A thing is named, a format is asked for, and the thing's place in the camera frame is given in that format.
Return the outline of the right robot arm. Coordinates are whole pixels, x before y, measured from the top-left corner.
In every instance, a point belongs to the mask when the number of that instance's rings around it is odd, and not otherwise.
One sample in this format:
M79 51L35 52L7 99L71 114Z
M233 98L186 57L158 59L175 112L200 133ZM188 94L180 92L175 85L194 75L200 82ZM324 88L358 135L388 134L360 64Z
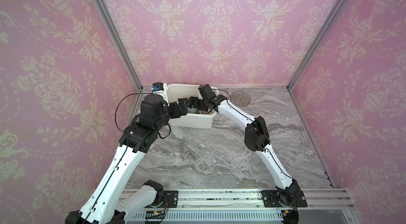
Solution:
M244 131L244 144L256 153L270 172L282 205L291 207L300 197L301 189L277 157L271 142L265 120L261 116L252 116L238 108L224 95L215 94L210 85L198 87L199 96L189 98L189 106L202 112L215 111L222 114Z

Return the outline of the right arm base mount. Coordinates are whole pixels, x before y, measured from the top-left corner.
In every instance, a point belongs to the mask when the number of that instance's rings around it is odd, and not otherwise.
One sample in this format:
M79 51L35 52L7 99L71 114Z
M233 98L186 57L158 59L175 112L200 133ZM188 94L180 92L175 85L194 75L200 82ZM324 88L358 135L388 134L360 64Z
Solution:
M306 208L308 207L303 191L290 198L277 190L262 190L260 197L266 208Z

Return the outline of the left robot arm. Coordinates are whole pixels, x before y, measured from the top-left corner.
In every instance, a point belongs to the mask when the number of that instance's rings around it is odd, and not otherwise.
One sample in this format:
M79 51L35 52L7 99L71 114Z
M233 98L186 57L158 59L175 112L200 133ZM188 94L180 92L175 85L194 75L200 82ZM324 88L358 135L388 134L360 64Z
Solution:
M187 115L188 100L168 103L161 95L145 94L140 113L123 129L114 158L98 187L81 207L70 212L67 224L124 224L146 207L168 209L163 185L149 180L124 201L119 198L151 145L161 138L160 130L169 120Z

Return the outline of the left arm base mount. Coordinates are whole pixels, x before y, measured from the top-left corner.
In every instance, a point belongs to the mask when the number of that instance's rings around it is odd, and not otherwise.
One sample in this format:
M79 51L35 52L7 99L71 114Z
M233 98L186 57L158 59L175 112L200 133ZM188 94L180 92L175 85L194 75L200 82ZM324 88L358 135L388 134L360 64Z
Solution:
M178 205L179 191L177 190L160 190L157 192L152 208L176 208Z

